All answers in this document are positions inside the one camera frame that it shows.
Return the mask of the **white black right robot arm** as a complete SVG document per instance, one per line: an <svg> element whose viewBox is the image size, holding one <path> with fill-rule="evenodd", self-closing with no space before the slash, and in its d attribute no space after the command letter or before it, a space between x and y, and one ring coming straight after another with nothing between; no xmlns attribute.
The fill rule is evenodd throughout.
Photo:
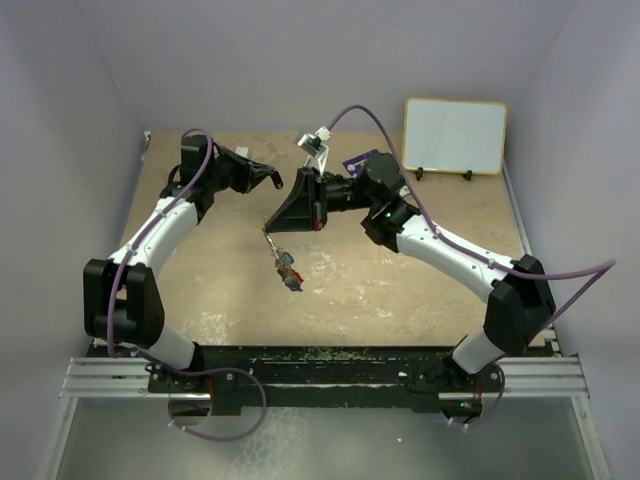
<svg viewBox="0 0 640 480"><path fill-rule="evenodd" d="M428 224L402 197L405 185L390 153L373 154L354 178L301 167L265 230L320 231L330 213L364 209L361 225L375 244L423 261L472 291L486 305L484 323L454 348L444 369L452 389L467 391L486 365L526 352L555 313L555 301L538 259L498 255Z"/></svg>

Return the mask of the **large metal keyring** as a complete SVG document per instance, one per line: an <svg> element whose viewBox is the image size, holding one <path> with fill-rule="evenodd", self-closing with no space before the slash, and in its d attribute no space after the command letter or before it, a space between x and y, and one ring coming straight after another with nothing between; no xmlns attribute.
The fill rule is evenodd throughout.
<svg viewBox="0 0 640 480"><path fill-rule="evenodd" d="M265 238L265 240L267 241L270 253L272 254L272 256L277 260L277 261L281 261L282 260L282 256L281 256L281 249L276 245L276 243L273 241L272 237L269 235L269 233L266 231L265 227L261 228L262 234Z"/></svg>

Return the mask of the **small blue key tag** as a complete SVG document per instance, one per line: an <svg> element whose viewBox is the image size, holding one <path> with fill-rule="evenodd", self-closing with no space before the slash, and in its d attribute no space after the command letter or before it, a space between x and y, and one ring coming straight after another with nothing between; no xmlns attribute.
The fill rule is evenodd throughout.
<svg viewBox="0 0 640 480"><path fill-rule="evenodd" d="M286 265L293 265L295 263L294 257L289 252L283 252L281 258Z"/></svg>

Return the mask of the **black white key tag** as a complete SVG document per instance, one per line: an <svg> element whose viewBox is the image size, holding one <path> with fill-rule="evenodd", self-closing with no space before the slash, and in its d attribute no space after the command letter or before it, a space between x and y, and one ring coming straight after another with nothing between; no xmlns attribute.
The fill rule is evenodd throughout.
<svg viewBox="0 0 640 480"><path fill-rule="evenodd" d="M274 187L276 189L280 190L280 189L283 188L284 182L283 182L283 180L281 178L281 175L277 171L273 171L270 174L270 178L271 178L271 181L272 181L272 183L273 183L273 185L274 185Z"/></svg>

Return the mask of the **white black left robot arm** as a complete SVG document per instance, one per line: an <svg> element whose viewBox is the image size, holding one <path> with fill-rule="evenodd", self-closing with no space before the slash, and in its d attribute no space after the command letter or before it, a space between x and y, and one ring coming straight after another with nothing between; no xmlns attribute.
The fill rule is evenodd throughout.
<svg viewBox="0 0 640 480"><path fill-rule="evenodd" d="M86 334L105 341L111 357L123 346L172 367L171 381L184 392L201 388L206 369L197 361L197 346L166 323L157 278L217 193L248 194L266 179L277 189L283 186L274 166L223 147L204 131L187 131L180 162L170 170L147 220L108 258L91 259L84 267Z"/></svg>

